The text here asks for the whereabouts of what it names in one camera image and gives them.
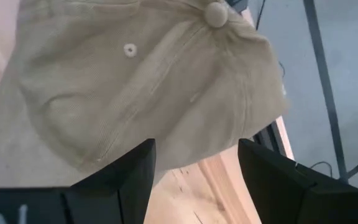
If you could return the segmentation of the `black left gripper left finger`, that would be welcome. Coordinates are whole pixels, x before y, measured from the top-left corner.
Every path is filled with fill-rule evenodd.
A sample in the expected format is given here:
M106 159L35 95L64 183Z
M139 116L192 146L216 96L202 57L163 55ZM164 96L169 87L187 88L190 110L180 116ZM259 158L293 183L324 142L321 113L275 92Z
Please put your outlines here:
M155 175L147 139L62 194L67 224L144 224Z

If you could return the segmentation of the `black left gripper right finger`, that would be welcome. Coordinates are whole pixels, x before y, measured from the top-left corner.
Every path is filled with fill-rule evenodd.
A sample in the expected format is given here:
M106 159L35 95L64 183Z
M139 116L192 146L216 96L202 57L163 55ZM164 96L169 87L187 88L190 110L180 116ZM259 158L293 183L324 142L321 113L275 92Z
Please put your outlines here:
M298 224L306 191L316 183L296 162L248 139L240 139L242 176L262 224Z

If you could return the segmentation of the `beige cap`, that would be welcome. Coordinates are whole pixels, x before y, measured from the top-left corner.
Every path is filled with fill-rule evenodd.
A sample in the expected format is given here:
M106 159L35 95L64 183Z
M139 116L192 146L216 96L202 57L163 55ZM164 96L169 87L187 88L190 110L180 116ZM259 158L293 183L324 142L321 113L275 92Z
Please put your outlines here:
M286 109L269 41L225 0L19 0L0 187L74 184L148 138L156 175Z

